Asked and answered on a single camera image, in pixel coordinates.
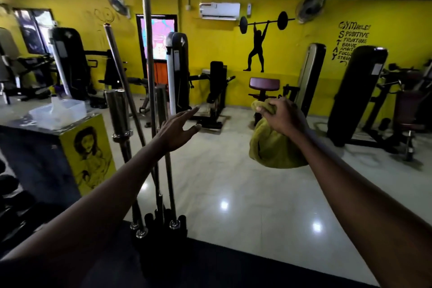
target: person's left hand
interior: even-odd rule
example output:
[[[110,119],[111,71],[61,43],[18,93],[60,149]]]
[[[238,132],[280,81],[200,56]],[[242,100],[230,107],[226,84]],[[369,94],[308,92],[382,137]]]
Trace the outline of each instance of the person's left hand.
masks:
[[[183,130],[186,121],[199,109],[199,107],[195,107],[191,110],[177,113],[162,124],[155,139],[158,139],[162,143],[165,153],[179,149],[187,143],[195,133],[201,130],[201,124],[196,124],[189,130]]]

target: hand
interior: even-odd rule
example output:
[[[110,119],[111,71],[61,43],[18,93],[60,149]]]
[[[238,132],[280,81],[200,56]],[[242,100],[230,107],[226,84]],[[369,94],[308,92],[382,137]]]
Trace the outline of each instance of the hand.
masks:
[[[276,114],[269,113],[264,107],[257,107],[256,109],[266,118],[273,130],[293,138],[309,128],[303,112],[292,101],[281,97],[270,99],[269,104],[276,106]]]
[[[184,131],[183,126],[200,108],[195,107],[191,110],[177,113],[172,116],[168,121],[162,124],[155,139],[160,141],[164,154],[175,151],[187,143],[192,136],[201,130],[201,124],[196,124],[189,130]]]

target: wall fan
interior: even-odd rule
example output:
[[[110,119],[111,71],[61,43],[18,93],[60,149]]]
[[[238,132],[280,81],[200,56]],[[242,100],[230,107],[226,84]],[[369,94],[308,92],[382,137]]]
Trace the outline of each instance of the wall fan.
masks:
[[[108,2],[117,13],[124,15],[129,19],[131,18],[131,12],[129,7],[124,4],[124,0],[108,0]]]
[[[299,23],[305,23],[316,18],[324,7],[325,0],[304,0],[295,10]]]

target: yellow wall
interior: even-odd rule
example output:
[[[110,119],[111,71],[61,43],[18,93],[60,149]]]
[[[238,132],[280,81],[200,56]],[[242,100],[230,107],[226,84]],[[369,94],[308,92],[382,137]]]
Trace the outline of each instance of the yellow wall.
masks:
[[[387,64],[396,62],[403,67],[421,68],[431,56],[430,37],[432,23],[429,14],[432,1],[406,0],[327,0],[324,12],[311,22],[299,24],[290,21],[284,31],[279,31],[276,24],[269,25],[263,42],[265,73],[261,74],[258,57],[252,61],[252,72],[244,72],[247,58],[253,48],[253,30],[242,35],[238,24],[231,21],[202,20],[198,16],[200,1],[240,2],[241,15],[246,13],[248,2],[252,4],[254,21],[275,20],[281,11],[289,17],[295,14],[300,0],[191,0],[192,9],[185,10],[187,0],[152,0],[152,13],[177,14],[179,30],[187,34],[189,41],[189,67],[191,74],[208,68],[213,60],[223,61],[228,66],[228,75],[236,79],[229,84],[226,102],[230,105],[249,106],[253,100],[248,93],[251,76],[278,78],[281,86],[295,85],[303,63],[307,46],[310,43],[327,45],[327,55],[321,71],[310,114],[328,115],[333,97],[336,94],[346,66],[337,60],[331,60],[332,50],[336,46],[342,21],[356,21],[371,25],[367,44],[379,45],[389,51]],[[54,19],[62,27],[77,29],[86,50],[105,50],[108,48],[102,28],[104,19],[111,18],[107,0],[9,0],[13,7],[51,8]],[[126,0],[131,6],[132,19],[119,16],[114,11],[111,23],[117,45],[123,61],[127,61],[127,74],[142,77],[142,64],[138,43],[135,14],[142,14],[141,0]],[[23,53],[27,53],[18,26],[13,15],[0,17],[0,26],[12,30]],[[96,83],[104,75],[105,64],[92,69]],[[191,90],[191,104],[203,101],[208,94],[208,83],[199,81]],[[383,114],[391,116],[392,100],[389,99]]]

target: green towel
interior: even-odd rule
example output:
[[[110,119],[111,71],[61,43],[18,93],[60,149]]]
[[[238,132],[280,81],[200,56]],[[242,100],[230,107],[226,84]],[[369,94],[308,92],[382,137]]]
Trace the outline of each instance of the green towel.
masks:
[[[254,101],[252,110],[264,107],[270,113],[276,112],[276,106],[263,101]],[[263,117],[255,127],[249,149],[249,157],[258,163],[276,169],[292,169],[308,165],[300,149],[286,136],[272,130]]]

